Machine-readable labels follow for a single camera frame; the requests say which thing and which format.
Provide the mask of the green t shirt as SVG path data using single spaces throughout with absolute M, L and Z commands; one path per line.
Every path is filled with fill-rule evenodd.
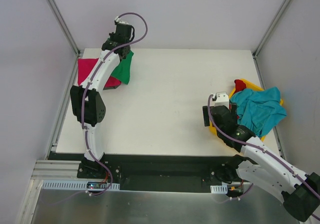
M 134 53 L 130 51 L 125 59 L 122 59 L 119 65 L 113 70 L 111 77 L 123 84 L 129 84 L 131 78 L 131 64 Z

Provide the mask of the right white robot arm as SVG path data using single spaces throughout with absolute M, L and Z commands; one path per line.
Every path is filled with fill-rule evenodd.
M 206 127 L 215 127 L 218 138 L 237 151 L 215 171 L 216 178 L 228 184 L 246 180 L 278 199 L 285 210 L 301 222 L 314 215 L 319 204 L 319 175 L 298 169 L 270 150 L 243 125 L 226 106 L 203 106 Z

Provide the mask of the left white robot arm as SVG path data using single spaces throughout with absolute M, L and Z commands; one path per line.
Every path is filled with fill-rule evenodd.
M 100 123 L 106 114 L 106 106 L 101 91 L 113 70 L 129 55 L 130 41 L 134 38 L 135 29 L 127 22 L 116 24 L 114 32 L 102 45 L 100 57 L 85 80 L 70 89 L 73 115 L 81 123 L 85 140 L 85 153 L 81 161 L 82 169 L 94 178 L 101 178 L 106 167 L 103 162 L 104 151 Z

